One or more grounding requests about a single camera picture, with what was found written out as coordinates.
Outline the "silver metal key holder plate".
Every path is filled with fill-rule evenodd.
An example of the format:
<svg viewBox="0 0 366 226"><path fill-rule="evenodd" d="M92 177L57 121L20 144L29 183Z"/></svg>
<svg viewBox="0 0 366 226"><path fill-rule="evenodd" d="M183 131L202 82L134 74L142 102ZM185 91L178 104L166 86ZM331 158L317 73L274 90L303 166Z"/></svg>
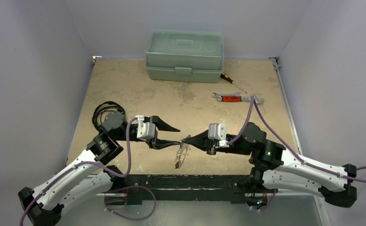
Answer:
<svg viewBox="0 0 366 226"><path fill-rule="evenodd" d="M180 163L179 169L183 166L185 158L189 155L190 149L190 145L181 140L181 144L179 145L179 149L176 152L175 157L175 164L177 162Z"/></svg>

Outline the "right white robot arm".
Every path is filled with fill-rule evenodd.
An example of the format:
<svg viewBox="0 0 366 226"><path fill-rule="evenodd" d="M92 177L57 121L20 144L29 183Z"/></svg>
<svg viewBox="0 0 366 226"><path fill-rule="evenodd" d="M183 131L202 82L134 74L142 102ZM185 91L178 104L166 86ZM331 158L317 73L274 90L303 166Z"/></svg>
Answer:
<svg viewBox="0 0 366 226"><path fill-rule="evenodd" d="M226 125L213 123L208 130L183 139L209 155L217 152L249 156L253 165L248 179L233 182L238 189L255 195L278 189L309 193L325 202L349 208L357 200L352 179L357 175L354 165L334 166L300 156L282 144L267 139L267 133L249 122L236 141L226 133Z"/></svg>

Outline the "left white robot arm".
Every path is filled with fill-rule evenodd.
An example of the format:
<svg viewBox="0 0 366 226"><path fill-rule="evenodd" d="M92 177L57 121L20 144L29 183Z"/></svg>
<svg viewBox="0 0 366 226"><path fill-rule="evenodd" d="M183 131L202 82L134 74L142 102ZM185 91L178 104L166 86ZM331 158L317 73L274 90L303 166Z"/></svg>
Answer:
<svg viewBox="0 0 366 226"><path fill-rule="evenodd" d="M84 195L121 191L123 178L129 176L132 167L132 141L145 142L155 150L179 144L157 138L158 131L180 130L156 115L137 115L127 121L124 113L114 111L106 115L99 128L98 135L60 172L35 188L25 187L18 192L24 209L19 220L21 226L25 218L34 226L54 226L60 221L63 210L83 200ZM118 141L127 143L126 173L107 167L124 150Z"/></svg>

